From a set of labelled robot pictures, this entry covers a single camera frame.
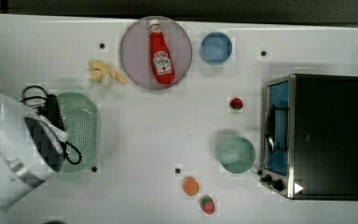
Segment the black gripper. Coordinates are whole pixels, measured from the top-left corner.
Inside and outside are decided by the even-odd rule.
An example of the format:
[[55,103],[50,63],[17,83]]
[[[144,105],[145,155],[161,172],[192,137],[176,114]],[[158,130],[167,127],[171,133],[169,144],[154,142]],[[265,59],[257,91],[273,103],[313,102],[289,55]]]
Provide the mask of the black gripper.
[[39,109],[39,114],[45,116],[55,127],[65,130],[58,100],[54,94],[48,95],[46,102]]

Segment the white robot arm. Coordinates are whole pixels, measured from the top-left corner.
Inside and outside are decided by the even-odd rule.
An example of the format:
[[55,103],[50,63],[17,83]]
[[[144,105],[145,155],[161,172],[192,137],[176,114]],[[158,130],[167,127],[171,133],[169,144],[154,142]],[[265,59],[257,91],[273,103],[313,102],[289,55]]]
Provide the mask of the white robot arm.
[[57,174],[68,133],[31,107],[0,94],[0,209]]

